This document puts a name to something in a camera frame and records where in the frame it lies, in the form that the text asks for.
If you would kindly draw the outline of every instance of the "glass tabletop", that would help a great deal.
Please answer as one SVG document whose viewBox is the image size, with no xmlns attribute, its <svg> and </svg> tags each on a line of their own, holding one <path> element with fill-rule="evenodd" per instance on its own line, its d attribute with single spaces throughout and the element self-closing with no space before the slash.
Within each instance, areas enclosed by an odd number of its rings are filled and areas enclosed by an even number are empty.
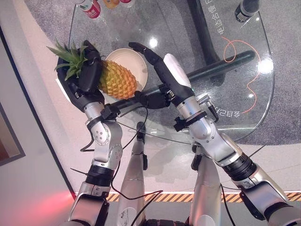
<svg viewBox="0 0 301 226">
<path fill-rule="evenodd" d="M 102 0 L 98 2 L 101 13 L 95 19 L 75 6 L 70 43 L 79 46 L 89 40 L 103 56 L 128 48 L 128 43 L 134 41 L 162 57 L 173 54 L 184 71 L 191 73 L 217 61 L 231 64 L 240 53 L 253 51 L 253 60 L 248 63 L 214 77 L 197 79 L 192 87 L 197 98 L 206 94 L 211 97 L 220 118 L 217 127 L 232 139 L 237 141 L 259 126 L 269 109 L 274 87 L 273 62 L 259 13 L 246 23 L 238 22 L 234 11 L 240 0 L 132 0 L 113 9 Z M 144 90 L 161 84 L 152 65 L 146 64 L 148 80 Z M 107 95 L 105 98 L 107 103 L 116 101 Z M 148 132 L 191 142 L 185 130 L 177 133 L 173 128 L 178 115 L 173 106 L 149 110 Z M 144 116 L 141 109 L 118 121 L 135 128 Z"/>
</svg>

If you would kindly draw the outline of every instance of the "pineapple crown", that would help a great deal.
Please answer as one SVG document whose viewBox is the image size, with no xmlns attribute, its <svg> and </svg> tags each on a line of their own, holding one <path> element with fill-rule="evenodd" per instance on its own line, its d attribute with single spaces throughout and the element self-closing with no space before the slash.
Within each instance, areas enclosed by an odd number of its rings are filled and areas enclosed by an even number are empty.
<svg viewBox="0 0 301 226">
<path fill-rule="evenodd" d="M 51 47 L 47 47 L 47 48 L 51 52 L 56 54 L 58 57 L 68 62 L 66 64 L 60 64 L 56 66 L 55 70 L 67 66 L 69 67 L 69 69 L 66 73 L 65 81 L 74 75 L 76 75 L 76 78 L 78 78 L 81 73 L 81 68 L 84 62 L 88 60 L 85 58 L 85 48 L 87 48 L 87 46 L 83 45 L 82 43 L 78 51 L 74 43 L 69 49 L 66 45 L 64 45 L 64 47 L 61 46 L 57 40 L 55 46 L 57 47 L 57 49 Z"/>
</svg>

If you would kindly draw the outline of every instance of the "yellow and black warning stripe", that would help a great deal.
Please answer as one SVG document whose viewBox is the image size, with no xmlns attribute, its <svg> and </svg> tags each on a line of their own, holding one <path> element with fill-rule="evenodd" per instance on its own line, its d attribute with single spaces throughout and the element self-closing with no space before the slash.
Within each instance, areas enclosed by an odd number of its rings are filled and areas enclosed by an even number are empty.
<svg viewBox="0 0 301 226">
<path fill-rule="evenodd" d="M 285 193 L 289 201 L 301 201 L 301 192 L 286 192 Z M 150 194 L 145 197 L 145 201 L 149 201 L 156 194 Z M 226 202 L 242 202 L 239 193 L 225 193 Z M 191 202 L 193 199 L 193 193 L 168 193 L 164 192 L 159 194 L 153 202 Z M 119 194 L 110 193 L 107 197 L 109 202 L 118 202 Z"/>
</svg>

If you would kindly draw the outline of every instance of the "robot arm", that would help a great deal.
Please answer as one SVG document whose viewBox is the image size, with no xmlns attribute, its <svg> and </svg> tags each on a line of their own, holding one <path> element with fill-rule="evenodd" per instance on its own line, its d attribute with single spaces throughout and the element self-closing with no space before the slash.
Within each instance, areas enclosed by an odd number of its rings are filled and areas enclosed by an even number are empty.
<svg viewBox="0 0 301 226">
<path fill-rule="evenodd" d="M 196 100 L 189 80 L 175 57 L 167 54 L 162 59 L 139 43 L 129 43 L 129 46 L 145 55 L 161 81 L 170 88 L 171 102 L 183 117 L 176 119 L 175 129 L 179 131 L 189 127 L 190 135 L 204 147 L 206 155 L 222 167 L 241 189 L 240 196 L 253 216 L 266 219 L 269 226 L 301 225 L 300 210 L 287 203 L 282 189 L 233 140 L 219 133 L 212 119 L 207 118 L 200 104 L 206 103 L 217 121 L 212 103 L 208 97 L 199 102 Z"/>
<path fill-rule="evenodd" d="M 79 78 L 65 81 L 66 68 L 57 69 L 58 78 L 69 99 L 88 118 L 86 122 L 95 141 L 94 158 L 86 181 L 79 189 L 68 222 L 64 226 L 104 226 L 108 214 L 110 184 L 122 156 L 121 127 L 113 121 L 119 111 L 104 107 L 104 97 L 98 90 L 102 65 L 98 51 L 88 42 L 86 58 Z"/>
</svg>

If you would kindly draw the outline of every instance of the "orange wire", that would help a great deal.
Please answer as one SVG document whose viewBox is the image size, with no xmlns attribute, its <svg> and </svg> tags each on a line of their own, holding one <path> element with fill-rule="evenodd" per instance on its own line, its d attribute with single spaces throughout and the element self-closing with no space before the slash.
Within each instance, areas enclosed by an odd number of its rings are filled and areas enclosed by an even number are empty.
<svg viewBox="0 0 301 226">
<path fill-rule="evenodd" d="M 227 39 L 227 38 L 225 38 L 225 37 L 223 37 L 223 36 L 221 36 L 221 37 L 222 37 L 223 39 L 225 39 L 225 40 L 228 41 L 228 44 L 226 45 L 226 47 L 225 47 L 225 49 L 224 49 L 224 53 L 223 53 L 223 57 L 224 57 L 224 61 L 225 61 L 225 62 L 230 63 L 230 62 L 232 62 L 232 61 L 235 59 L 235 57 L 236 57 L 236 48 L 235 48 L 235 46 L 233 45 L 234 42 L 242 42 L 242 43 L 248 45 L 249 47 L 251 47 L 251 48 L 255 51 L 255 53 L 257 54 L 258 59 L 259 59 L 259 63 L 261 62 L 259 53 L 258 53 L 257 50 L 256 50 L 253 46 L 251 46 L 249 43 L 247 43 L 247 42 L 245 42 L 245 41 L 242 41 L 242 40 L 232 40 L 232 41 L 230 41 L 229 39 Z M 228 48 L 229 45 L 232 45 L 232 47 L 233 47 L 233 49 L 234 49 L 234 57 L 233 57 L 232 60 L 227 61 L 227 60 L 226 60 L 226 57 L 225 57 L 225 53 L 226 53 L 226 50 L 227 50 L 227 48 Z M 242 112 L 242 113 L 247 113 L 247 112 L 249 112 L 249 111 L 252 110 L 252 109 L 255 107 L 255 105 L 256 105 L 256 102 L 257 102 L 257 95 L 256 95 L 256 93 L 249 87 L 249 85 L 250 85 L 252 82 L 254 82 L 254 81 L 258 78 L 259 75 L 260 75 L 260 72 L 259 72 L 259 69 L 257 69 L 257 75 L 256 75 L 250 82 L 248 82 L 248 84 L 246 85 L 247 88 L 253 93 L 253 95 L 254 95 L 254 97 L 255 97 L 255 101 L 254 101 L 253 105 L 252 105 L 248 110 L 245 110 L 245 111 Z"/>
</svg>

